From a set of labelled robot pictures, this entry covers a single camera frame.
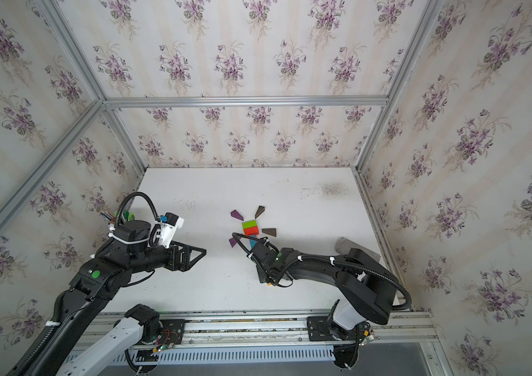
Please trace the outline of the red rectangular block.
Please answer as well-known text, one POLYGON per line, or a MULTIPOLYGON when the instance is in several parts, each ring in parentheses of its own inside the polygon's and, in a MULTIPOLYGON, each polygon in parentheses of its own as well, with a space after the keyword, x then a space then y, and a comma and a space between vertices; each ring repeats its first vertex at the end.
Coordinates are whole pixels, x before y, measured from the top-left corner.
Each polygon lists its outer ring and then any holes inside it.
POLYGON ((258 229, 258 227, 247 227, 243 229, 243 232, 247 236, 258 236, 260 230, 258 229))

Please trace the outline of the green rectangular block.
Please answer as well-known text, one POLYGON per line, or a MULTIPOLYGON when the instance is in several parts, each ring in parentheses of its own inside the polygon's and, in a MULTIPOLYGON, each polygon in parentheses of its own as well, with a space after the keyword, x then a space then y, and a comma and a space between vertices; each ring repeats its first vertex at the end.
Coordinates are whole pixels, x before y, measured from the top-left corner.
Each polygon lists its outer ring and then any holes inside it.
POLYGON ((254 220, 249 220, 249 221, 245 221, 242 223, 242 226, 244 229, 248 229, 248 228, 253 228, 253 227, 257 227, 258 226, 258 223, 257 221, 254 219, 254 220))

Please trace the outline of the brown triangle block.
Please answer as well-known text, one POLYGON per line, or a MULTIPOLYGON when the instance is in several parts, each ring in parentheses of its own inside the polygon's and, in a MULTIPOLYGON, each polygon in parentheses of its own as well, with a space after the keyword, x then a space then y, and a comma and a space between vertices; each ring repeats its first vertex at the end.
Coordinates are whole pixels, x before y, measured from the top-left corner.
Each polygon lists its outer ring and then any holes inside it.
POLYGON ((277 229, 275 229, 275 228, 264 228, 262 230, 262 233, 275 238, 277 236, 277 229))
POLYGON ((255 219, 259 218, 264 212, 265 207, 263 205, 259 205, 257 211, 255 212, 255 219))

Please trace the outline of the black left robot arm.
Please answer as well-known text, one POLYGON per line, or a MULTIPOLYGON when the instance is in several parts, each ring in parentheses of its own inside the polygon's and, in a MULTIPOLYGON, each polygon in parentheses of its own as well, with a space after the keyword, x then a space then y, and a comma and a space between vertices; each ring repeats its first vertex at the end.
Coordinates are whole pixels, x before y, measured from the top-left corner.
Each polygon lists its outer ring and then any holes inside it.
POLYGON ((110 227, 109 240, 81 266, 55 300, 53 315, 10 375, 56 375, 88 326, 131 276, 159 268, 185 272, 207 254, 204 248, 172 241, 151 245, 149 222, 132 220, 110 227))

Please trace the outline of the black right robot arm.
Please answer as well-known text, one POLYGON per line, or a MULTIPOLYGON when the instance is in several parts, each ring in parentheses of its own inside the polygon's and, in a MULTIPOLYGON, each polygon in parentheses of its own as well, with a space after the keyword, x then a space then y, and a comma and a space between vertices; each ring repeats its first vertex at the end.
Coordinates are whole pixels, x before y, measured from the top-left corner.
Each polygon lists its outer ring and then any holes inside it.
POLYGON ((334 364, 351 369, 359 350, 373 339, 372 324, 386 325, 391 313, 408 310, 413 299, 408 289, 373 257, 358 248, 335 256, 314 255, 293 248, 275 247, 267 238, 233 233, 263 284, 289 288, 297 280, 310 280, 337 288, 338 299, 326 316, 308 318, 312 342, 336 341, 334 364))

